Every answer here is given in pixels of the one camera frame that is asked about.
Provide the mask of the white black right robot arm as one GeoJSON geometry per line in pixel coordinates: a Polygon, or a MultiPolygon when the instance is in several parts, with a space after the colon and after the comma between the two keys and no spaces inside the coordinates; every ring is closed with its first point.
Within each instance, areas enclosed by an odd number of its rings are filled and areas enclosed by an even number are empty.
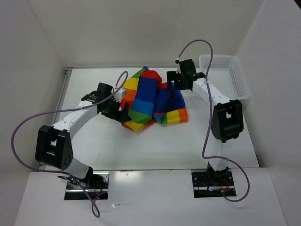
{"type": "Polygon", "coordinates": [[[206,180],[208,186],[223,182],[229,172],[229,156],[235,139],[244,129],[242,104],[222,94],[206,80],[206,75],[197,72],[192,59],[176,59],[177,70],[167,72],[168,87],[176,90],[191,90],[205,100],[211,109],[210,134],[217,147],[211,157],[207,157],[206,180]]]}

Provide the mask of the rainbow striped shorts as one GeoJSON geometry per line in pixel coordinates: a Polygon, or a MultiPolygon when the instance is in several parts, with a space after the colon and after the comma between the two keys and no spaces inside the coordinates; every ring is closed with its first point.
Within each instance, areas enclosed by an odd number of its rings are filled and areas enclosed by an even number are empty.
{"type": "Polygon", "coordinates": [[[128,79],[123,88],[127,92],[121,100],[121,109],[127,119],[123,127],[140,131],[154,123],[173,124],[188,121],[188,112],[181,91],[174,85],[171,89],[162,82],[161,76],[148,67],[143,67],[128,79]]]}

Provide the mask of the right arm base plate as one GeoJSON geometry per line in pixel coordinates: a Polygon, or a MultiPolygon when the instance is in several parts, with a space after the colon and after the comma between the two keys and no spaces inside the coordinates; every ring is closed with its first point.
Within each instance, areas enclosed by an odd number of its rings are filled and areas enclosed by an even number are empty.
{"type": "Polygon", "coordinates": [[[215,198],[237,196],[231,170],[221,179],[209,181],[205,169],[193,170],[191,172],[194,198],[215,198]]]}

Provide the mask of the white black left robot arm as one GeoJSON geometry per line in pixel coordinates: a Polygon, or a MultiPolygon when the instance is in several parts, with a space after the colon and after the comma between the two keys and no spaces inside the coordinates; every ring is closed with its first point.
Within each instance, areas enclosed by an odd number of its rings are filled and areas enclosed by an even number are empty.
{"type": "Polygon", "coordinates": [[[125,88],[114,88],[99,83],[97,90],[86,94],[76,107],[62,120],[51,126],[42,126],[38,131],[35,159],[43,164],[55,167],[77,180],[83,188],[89,188],[100,177],[93,168],[74,157],[72,139],[77,132],[98,114],[124,122],[126,110],[121,109],[122,98],[127,94],[125,88]]]}

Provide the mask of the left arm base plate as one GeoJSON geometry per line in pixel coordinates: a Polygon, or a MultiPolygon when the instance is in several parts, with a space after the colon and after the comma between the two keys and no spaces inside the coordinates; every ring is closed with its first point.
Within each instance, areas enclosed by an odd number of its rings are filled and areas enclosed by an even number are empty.
{"type": "MultiPolygon", "coordinates": [[[[94,171],[96,178],[90,185],[82,184],[89,197],[93,200],[107,200],[109,187],[109,171],[94,171]]],[[[64,200],[88,200],[79,185],[73,179],[61,177],[67,181],[64,200]]]]}

